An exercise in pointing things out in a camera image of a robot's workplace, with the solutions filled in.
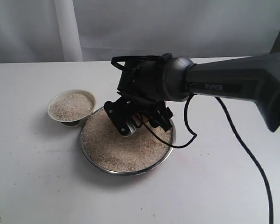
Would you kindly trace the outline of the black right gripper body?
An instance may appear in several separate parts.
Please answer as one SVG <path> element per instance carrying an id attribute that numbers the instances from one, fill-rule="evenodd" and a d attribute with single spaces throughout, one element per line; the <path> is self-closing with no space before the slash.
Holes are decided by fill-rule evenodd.
<path id="1" fill-rule="evenodd" d="M 116 68 L 122 71 L 118 94 L 143 105 L 175 101 L 165 78 L 165 70 L 172 61 L 172 58 L 117 58 Z"/>

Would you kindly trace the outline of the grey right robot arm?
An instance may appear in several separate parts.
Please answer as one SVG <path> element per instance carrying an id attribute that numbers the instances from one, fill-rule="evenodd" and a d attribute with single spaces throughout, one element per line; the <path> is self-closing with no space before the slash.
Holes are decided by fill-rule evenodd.
<path id="1" fill-rule="evenodd" d="M 117 56 L 111 63 L 122 72 L 120 97 L 105 102 L 104 110 L 123 136 L 132 135 L 142 117 L 169 130 L 173 114 L 166 101 L 194 94 L 252 101 L 271 132 L 280 127 L 280 53 L 202 64 L 166 53 Z"/>

